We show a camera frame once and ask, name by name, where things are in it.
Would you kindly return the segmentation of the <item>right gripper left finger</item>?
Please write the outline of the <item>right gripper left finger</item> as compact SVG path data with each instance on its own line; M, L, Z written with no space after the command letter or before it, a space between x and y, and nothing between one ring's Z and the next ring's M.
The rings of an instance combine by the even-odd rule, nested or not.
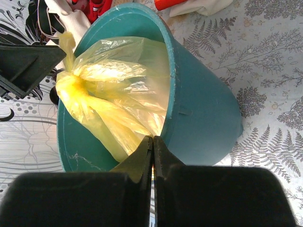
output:
M109 172L28 173L0 207L3 227L147 227L153 140Z

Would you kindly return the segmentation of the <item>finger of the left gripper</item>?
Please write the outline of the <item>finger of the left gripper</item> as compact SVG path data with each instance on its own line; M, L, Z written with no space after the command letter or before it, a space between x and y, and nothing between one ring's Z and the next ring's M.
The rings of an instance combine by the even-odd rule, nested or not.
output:
M65 57L58 46L2 44L0 97L26 97Z

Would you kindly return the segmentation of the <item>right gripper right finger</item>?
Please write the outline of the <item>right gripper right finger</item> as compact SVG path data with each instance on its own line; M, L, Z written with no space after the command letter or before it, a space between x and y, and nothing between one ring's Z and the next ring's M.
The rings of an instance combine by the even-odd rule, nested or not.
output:
M259 167L187 166L153 140L158 227L294 227L279 180Z

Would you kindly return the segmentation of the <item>yellow plastic trash bag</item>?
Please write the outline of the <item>yellow plastic trash bag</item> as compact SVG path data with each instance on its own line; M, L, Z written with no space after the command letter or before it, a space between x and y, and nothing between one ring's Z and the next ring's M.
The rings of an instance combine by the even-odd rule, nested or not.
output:
M59 36L66 53L56 91L66 110L118 161L144 136L159 136L169 103L170 71L166 45L124 36L99 40L79 56L73 35Z

